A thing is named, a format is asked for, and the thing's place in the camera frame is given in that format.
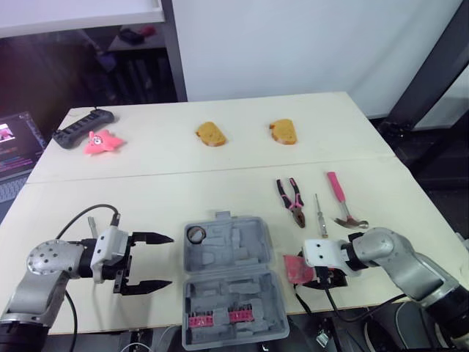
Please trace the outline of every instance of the screwdriver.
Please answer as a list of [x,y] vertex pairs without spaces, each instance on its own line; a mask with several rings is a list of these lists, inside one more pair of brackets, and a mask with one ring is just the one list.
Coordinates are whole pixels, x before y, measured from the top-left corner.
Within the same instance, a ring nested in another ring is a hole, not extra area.
[[325,228],[325,221],[324,221],[324,217],[322,216],[320,201],[317,199],[317,194],[315,194],[315,196],[316,196],[316,204],[317,204],[317,221],[320,223],[322,238],[327,238],[329,236],[328,236],[328,231]]

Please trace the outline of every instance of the laptop keyboard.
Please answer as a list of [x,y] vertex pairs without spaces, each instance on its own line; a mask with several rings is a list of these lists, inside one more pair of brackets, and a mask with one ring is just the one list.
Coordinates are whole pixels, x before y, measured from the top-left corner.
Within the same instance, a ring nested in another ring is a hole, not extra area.
[[16,198],[26,180],[28,180],[28,176],[0,184],[0,203]]

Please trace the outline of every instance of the laptop screen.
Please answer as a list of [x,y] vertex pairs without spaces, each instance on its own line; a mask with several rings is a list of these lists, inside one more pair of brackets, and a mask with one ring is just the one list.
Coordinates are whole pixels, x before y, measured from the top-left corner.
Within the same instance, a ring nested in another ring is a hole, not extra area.
[[45,146],[29,113],[0,118],[0,180],[32,170]]

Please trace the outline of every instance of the white wall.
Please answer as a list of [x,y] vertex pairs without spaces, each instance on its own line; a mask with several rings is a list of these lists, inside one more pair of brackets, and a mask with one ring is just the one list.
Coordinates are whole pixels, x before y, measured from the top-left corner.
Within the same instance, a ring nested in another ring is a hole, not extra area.
[[469,110],[469,66],[416,125],[415,130],[451,127]]
[[387,114],[461,0],[173,0],[189,101],[347,91]]
[[0,38],[163,20],[160,0],[0,0]]

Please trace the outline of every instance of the laptop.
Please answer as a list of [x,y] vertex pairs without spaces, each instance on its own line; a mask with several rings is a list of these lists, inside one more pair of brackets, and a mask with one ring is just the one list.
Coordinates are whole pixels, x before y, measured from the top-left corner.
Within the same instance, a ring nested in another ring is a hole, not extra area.
[[45,146],[46,142],[28,112],[0,118],[0,222]]

